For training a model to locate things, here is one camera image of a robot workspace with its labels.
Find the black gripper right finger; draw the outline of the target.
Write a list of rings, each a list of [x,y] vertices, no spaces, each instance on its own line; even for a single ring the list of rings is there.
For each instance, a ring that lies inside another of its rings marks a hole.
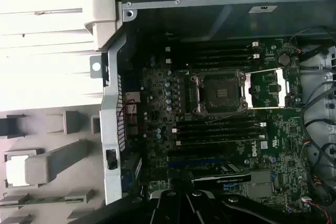
[[[186,197],[199,223],[331,223],[329,213],[316,204],[310,206],[319,209],[324,217],[287,214],[235,194],[209,197],[205,191],[196,190]]]

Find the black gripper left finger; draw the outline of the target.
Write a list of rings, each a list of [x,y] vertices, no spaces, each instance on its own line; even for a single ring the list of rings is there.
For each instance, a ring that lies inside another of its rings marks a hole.
[[[150,200],[127,196],[70,223],[179,223],[180,206],[180,193],[158,190]]]

